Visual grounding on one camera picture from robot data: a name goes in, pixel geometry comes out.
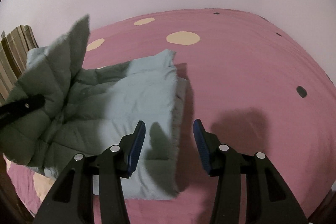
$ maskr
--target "pink bed sheet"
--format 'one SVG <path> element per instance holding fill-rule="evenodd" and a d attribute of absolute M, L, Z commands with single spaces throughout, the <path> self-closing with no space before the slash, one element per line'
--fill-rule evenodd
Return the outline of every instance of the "pink bed sheet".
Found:
<path fill-rule="evenodd" d="M 145 18 L 152 19 L 134 25 Z M 194 33 L 200 40 L 191 35 L 186 41 L 196 43 L 189 46 L 167 42 L 168 35 L 180 31 Z M 94 30 L 92 42 L 84 68 L 168 48 L 176 51 L 179 76 L 190 82 L 176 172 L 181 193 L 166 201 L 126 200 L 131 223 L 209 223 L 217 179 L 201 167 L 192 134 L 196 118 L 238 152 L 266 153 L 307 216 L 330 190 L 336 179 L 335 87 L 310 55 L 273 24 L 236 10 L 177 10 Z M 301 95 L 297 92 L 298 86 L 306 96 L 304 90 Z M 28 185 L 31 176 L 24 179 Z M 101 223 L 97 196 L 94 211 L 95 223 Z"/>

